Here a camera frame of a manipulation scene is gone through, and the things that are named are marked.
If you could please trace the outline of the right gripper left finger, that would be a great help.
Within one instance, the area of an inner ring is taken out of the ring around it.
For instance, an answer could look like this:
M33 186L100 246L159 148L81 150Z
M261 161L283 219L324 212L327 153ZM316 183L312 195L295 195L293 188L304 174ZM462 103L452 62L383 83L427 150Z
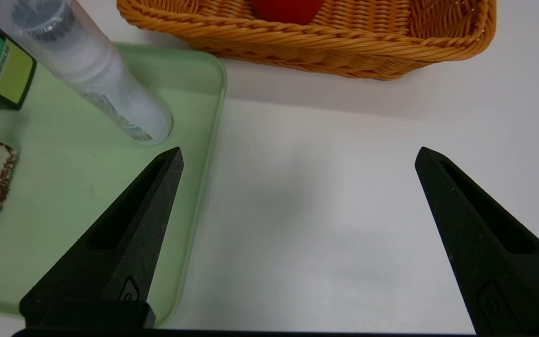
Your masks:
M152 328L147 303L184 162L141 171L19 303L26 328Z

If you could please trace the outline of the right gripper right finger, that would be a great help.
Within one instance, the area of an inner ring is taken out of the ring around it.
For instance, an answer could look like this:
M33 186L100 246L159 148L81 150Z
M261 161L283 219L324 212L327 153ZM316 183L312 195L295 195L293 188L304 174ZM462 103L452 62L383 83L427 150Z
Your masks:
M539 238L440 152L415 170L477 335L539 335Z

